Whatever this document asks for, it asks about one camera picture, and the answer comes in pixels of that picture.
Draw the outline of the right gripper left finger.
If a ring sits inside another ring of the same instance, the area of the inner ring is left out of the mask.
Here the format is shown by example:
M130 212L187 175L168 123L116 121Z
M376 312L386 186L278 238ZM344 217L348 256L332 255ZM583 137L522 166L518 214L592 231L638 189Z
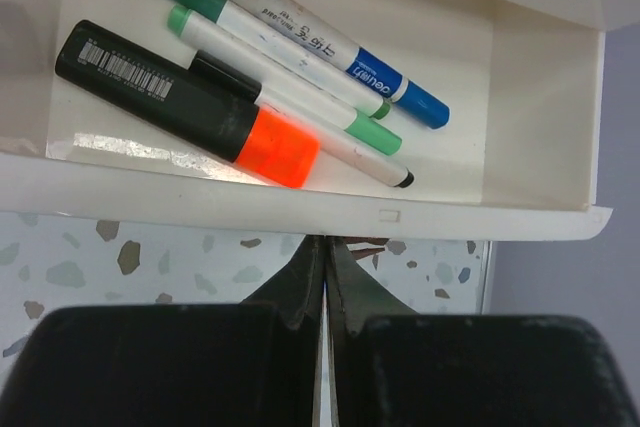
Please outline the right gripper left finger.
M324 240L231 304L48 314L1 394L5 426L314 426Z

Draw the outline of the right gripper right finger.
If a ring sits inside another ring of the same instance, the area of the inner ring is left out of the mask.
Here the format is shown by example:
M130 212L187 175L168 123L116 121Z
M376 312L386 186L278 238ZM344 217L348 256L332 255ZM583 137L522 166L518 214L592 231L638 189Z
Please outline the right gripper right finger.
M338 426L635 426L603 336L558 315L420 314L327 240Z

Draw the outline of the orange black highlighter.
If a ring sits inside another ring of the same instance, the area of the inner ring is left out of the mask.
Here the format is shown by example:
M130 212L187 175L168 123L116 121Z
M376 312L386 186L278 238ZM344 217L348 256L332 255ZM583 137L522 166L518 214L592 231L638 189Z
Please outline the orange black highlighter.
M320 143L266 107L89 20L77 23L56 74L125 112L251 174L299 189Z

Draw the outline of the black capped white marker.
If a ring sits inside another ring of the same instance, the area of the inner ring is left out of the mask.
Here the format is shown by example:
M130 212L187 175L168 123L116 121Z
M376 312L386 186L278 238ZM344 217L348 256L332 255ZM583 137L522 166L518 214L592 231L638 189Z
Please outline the black capped white marker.
M195 54L189 72L210 85L285 117L313 135L324 152L389 187L407 188L415 181L406 166L202 50Z

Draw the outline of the green capped white marker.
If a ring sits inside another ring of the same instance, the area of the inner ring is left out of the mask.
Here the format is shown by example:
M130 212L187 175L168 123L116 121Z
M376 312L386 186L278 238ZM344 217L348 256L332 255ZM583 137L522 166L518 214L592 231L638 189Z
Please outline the green capped white marker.
M335 99L380 120L391 111L383 98L229 0L173 0L191 9Z

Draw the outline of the blue capped white marker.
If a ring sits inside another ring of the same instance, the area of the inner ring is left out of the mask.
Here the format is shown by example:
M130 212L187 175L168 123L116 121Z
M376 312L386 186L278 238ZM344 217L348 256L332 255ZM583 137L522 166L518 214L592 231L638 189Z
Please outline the blue capped white marker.
M450 109L405 75L293 0L230 0L432 129Z

